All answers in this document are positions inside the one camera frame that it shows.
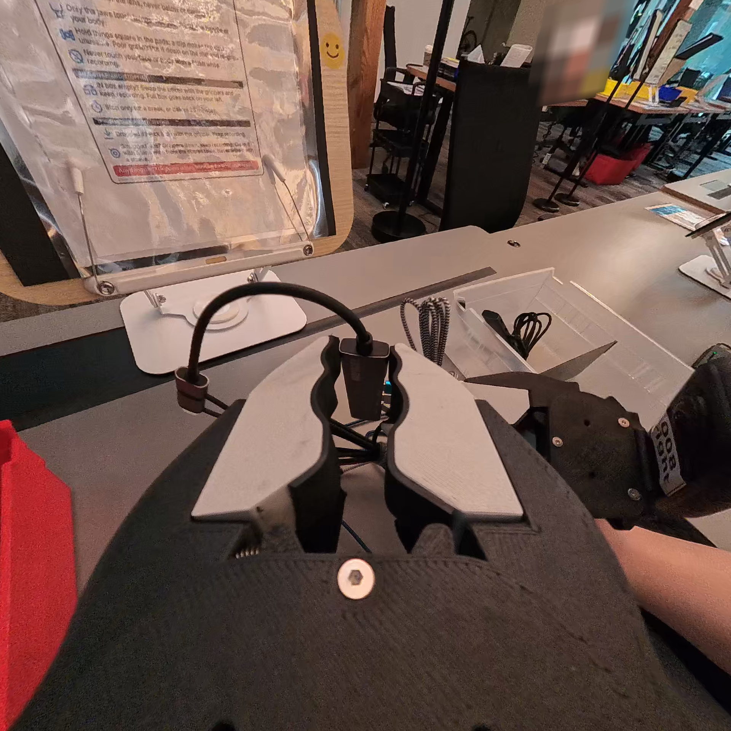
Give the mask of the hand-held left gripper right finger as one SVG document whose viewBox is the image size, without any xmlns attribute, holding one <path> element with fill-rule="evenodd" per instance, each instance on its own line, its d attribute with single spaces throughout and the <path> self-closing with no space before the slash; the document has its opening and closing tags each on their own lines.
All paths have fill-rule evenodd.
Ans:
<svg viewBox="0 0 731 731">
<path fill-rule="evenodd" d="M 397 531 L 524 524 L 524 507 L 475 397 L 403 343 L 391 348 L 385 499 Z"/>
</svg>

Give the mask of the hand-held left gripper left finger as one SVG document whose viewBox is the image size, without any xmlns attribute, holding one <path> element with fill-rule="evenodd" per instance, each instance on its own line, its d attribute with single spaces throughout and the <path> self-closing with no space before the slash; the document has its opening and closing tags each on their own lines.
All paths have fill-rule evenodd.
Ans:
<svg viewBox="0 0 731 731">
<path fill-rule="evenodd" d="M 199 521 L 337 535 L 344 492 L 330 418 L 340 342 L 322 336 L 254 388 L 192 509 Z"/>
</svg>

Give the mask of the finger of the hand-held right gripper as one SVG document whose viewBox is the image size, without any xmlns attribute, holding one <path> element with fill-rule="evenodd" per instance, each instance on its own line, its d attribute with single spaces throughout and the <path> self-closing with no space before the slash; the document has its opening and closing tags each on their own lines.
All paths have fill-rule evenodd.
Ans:
<svg viewBox="0 0 731 731">
<path fill-rule="evenodd" d="M 575 379 L 615 345 L 617 341 L 606 343 L 540 373 L 508 371 L 488 374 L 465 379 L 464 385 L 474 395 L 488 389 L 494 392 L 520 392 L 525 396 L 530 396 L 532 393 L 538 396 L 579 394 L 582 390 Z"/>
<path fill-rule="evenodd" d="M 509 425 L 519 423 L 531 406 L 526 389 L 480 385 L 466 381 L 462 381 L 462 385 L 473 397 L 477 412 L 481 413 L 484 404 L 487 404 L 490 411 L 496 412 Z"/>
</svg>

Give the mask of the clear plastic bin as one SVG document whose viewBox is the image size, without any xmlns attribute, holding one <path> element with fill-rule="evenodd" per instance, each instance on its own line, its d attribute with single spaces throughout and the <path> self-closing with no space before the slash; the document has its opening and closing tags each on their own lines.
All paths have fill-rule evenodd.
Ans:
<svg viewBox="0 0 731 731">
<path fill-rule="evenodd" d="M 688 365 L 586 290 L 556 279 L 552 268 L 461 287 L 453 298 L 445 360 L 465 378 L 542 373 L 613 343 L 572 381 L 585 392 L 614 397 L 650 428 L 692 375 Z M 507 326 L 529 312 L 548 313 L 552 320 L 524 359 L 485 323 L 484 310 L 495 311 Z"/>
</svg>

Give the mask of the grey usb hub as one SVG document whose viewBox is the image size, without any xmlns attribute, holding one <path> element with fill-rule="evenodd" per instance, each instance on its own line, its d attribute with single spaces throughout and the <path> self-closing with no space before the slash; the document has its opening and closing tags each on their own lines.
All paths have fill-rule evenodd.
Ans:
<svg viewBox="0 0 731 731">
<path fill-rule="evenodd" d="M 241 298 L 259 295 L 288 296 L 315 303 L 351 326 L 355 337 L 341 339 L 338 350 L 350 413 L 359 420 L 377 420 L 387 379 L 389 344 L 375 341 L 360 317 L 334 297 L 313 288 L 274 281 L 238 285 L 217 295 L 206 305 L 194 326 L 188 362 L 174 371 L 178 405 L 192 414 L 209 415 L 215 413 L 207 408 L 207 402 L 223 407 L 221 401 L 209 396 L 208 379 L 200 374 L 203 338 L 219 310 Z"/>
</svg>

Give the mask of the person's right forearm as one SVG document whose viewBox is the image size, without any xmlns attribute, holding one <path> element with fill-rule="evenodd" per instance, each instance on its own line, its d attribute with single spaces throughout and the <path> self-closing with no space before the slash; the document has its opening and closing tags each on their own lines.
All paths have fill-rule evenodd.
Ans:
<svg viewBox="0 0 731 731">
<path fill-rule="evenodd" d="M 644 528 L 595 524 L 638 605 L 730 673 L 730 554 Z"/>
</svg>

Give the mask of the instruction board stand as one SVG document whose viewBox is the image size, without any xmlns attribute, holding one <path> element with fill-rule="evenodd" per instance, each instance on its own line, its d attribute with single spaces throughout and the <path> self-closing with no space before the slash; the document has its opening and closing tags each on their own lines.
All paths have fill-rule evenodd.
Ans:
<svg viewBox="0 0 731 731">
<path fill-rule="evenodd" d="M 703 254 L 679 266 L 679 271 L 701 285 L 730 299 L 730 213 L 721 215 L 686 235 L 700 239 L 707 247 Z"/>
<path fill-rule="evenodd" d="M 219 293 L 353 222 L 334 2 L 2 1 L 2 292 L 110 298 L 171 373 Z"/>
</svg>

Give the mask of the black floor pole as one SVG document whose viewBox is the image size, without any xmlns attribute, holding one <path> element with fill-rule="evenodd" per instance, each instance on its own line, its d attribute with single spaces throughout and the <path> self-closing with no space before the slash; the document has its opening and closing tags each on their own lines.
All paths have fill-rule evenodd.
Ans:
<svg viewBox="0 0 731 731">
<path fill-rule="evenodd" d="M 412 201 L 413 187 L 423 146 L 428 110 L 434 93 L 434 87 L 436 85 L 439 64 L 442 59 L 444 44 L 448 35 L 453 6 L 453 1 L 442 1 L 434 42 L 432 44 L 433 48 L 429 62 L 430 64 L 428 65 L 428 71 L 424 82 L 424 91 L 420 103 L 419 114 L 414 128 L 415 134 L 412 141 L 409 166 L 407 168 L 407 175 L 404 181 L 404 187 L 398 209 L 382 211 L 376 214 L 372 219 L 371 233 L 379 243 L 401 241 L 407 238 L 419 237 L 425 233 L 424 222 L 417 216 L 409 214 L 408 208 Z"/>
</svg>

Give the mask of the red plastic bin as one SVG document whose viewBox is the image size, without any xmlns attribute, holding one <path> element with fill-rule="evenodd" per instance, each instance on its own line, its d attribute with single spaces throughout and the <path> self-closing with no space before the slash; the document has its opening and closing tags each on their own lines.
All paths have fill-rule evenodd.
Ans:
<svg viewBox="0 0 731 731">
<path fill-rule="evenodd" d="M 619 157 L 599 153 L 588 166 L 584 178 L 597 186 L 621 184 L 638 169 L 652 149 L 653 143 L 645 142 L 624 151 Z"/>
<path fill-rule="evenodd" d="M 78 600 L 70 489 L 1 423 L 1 729 L 20 716 Z"/>
</svg>

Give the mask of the black cabinet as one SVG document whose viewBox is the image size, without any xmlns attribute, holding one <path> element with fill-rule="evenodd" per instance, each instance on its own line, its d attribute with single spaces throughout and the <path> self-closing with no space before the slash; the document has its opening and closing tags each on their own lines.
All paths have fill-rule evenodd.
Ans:
<svg viewBox="0 0 731 731">
<path fill-rule="evenodd" d="M 529 69 L 462 60 L 440 231 L 514 227 L 528 193 L 540 105 Z"/>
</svg>

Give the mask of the black utility cart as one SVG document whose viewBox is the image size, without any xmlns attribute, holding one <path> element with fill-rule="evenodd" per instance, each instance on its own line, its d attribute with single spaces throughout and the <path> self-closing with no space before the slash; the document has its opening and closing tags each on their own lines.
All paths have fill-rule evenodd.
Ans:
<svg viewBox="0 0 731 731">
<path fill-rule="evenodd" d="M 383 72 L 373 106 L 374 126 L 365 190 L 384 209 L 396 207 L 401 201 L 405 183 L 401 168 L 412 156 L 424 89 L 425 79 L 412 74 L 407 68 L 387 66 Z M 425 131 L 412 181 L 412 202 L 430 210 L 434 210 L 434 206 L 428 203 L 428 195 L 446 136 L 453 99 L 453 90 L 436 85 L 428 102 Z"/>
</svg>

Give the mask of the wooden post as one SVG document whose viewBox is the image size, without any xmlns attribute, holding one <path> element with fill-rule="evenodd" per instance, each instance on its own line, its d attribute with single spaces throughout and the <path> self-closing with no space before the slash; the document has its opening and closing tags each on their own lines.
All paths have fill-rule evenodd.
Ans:
<svg viewBox="0 0 731 731">
<path fill-rule="evenodd" d="M 346 87 L 352 169 L 369 163 L 370 129 L 386 1 L 352 1 Z"/>
</svg>

